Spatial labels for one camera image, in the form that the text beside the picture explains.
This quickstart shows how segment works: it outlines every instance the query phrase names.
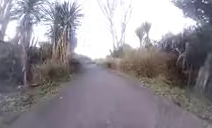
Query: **road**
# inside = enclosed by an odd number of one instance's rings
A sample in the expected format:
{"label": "road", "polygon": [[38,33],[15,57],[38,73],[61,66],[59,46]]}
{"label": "road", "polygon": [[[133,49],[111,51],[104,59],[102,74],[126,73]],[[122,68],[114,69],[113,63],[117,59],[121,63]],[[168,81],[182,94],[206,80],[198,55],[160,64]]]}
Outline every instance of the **road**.
{"label": "road", "polygon": [[202,121],[137,80],[89,66],[59,96],[11,128],[202,128]]}

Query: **sky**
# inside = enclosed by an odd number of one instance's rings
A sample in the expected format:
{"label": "sky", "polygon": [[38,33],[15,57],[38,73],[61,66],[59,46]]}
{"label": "sky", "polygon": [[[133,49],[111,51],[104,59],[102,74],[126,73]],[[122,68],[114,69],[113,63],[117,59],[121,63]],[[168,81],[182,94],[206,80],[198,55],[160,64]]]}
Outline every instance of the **sky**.
{"label": "sky", "polygon": [[[78,0],[78,2],[82,5],[84,18],[77,31],[78,45],[75,52],[93,59],[103,58],[112,48],[112,38],[106,19],[97,0]],[[134,48],[139,46],[135,30],[145,21],[152,23],[150,38],[153,40],[161,39],[168,32],[177,34],[183,28],[194,25],[194,21],[185,18],[182,10],[175,7],[170,0],[132,0],[132,6],[133,11],[126,31],[126,43]],[[15,22],[10,23],[7,37],[14,36],[15,24]],[[34,36],[39,40],[46,40],[45,30],[46,27],[43,25],[35,26]]]}

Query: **grass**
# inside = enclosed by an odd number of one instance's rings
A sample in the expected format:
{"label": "grass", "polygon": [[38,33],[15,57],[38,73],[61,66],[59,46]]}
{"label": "grass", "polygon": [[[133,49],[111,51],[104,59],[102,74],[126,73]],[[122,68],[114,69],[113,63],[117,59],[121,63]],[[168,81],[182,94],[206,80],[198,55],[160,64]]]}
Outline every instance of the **grass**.
{"label": "grass", "polygon": [[107,68],[137,77],[155,95],[165,97],[179,107],[212,125],[212,105],[203,95],[196,95],[186,85],[186,76],[176,66],[176,58],[158,48],[126,52],[117,63],[106,59]]}
{"label": "grass", "polygon": [[203,96],[193,93],[191,90],[180,86],[172,85],[162,76],[156,78],[138,78],[144,86],[152,90],[155,95],[165,97],[189,111],[204,121],[204,125],[212,126],[212,105]]}

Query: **shrub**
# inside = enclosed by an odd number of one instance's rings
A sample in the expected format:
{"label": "shrub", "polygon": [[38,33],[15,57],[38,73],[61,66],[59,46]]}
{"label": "shrub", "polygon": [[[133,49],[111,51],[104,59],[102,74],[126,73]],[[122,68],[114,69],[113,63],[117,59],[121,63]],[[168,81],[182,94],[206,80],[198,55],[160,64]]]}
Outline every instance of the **shrub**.
{"label": "shrub", "polygon": [[113,70],[116,70],[116,69],[119,69],[120,67],[120,62],[121,62],[121,59],[120,58],[110,58],[108,57],[105,62],[103,62],[103,66],[106,67],[106,68],[109,68],[109,69],[113,69]]}
{"label": "shrub", "polygon": [[169,76],[172,56],[158,48],[142,48],[133,50],[125,55],[120,67],[123,71],[131,72],[142,77]]}
{"label": "shrub", "polygon": [[59,81],[70,75],[69,64],[47,61],[33,68],[33,83]]}

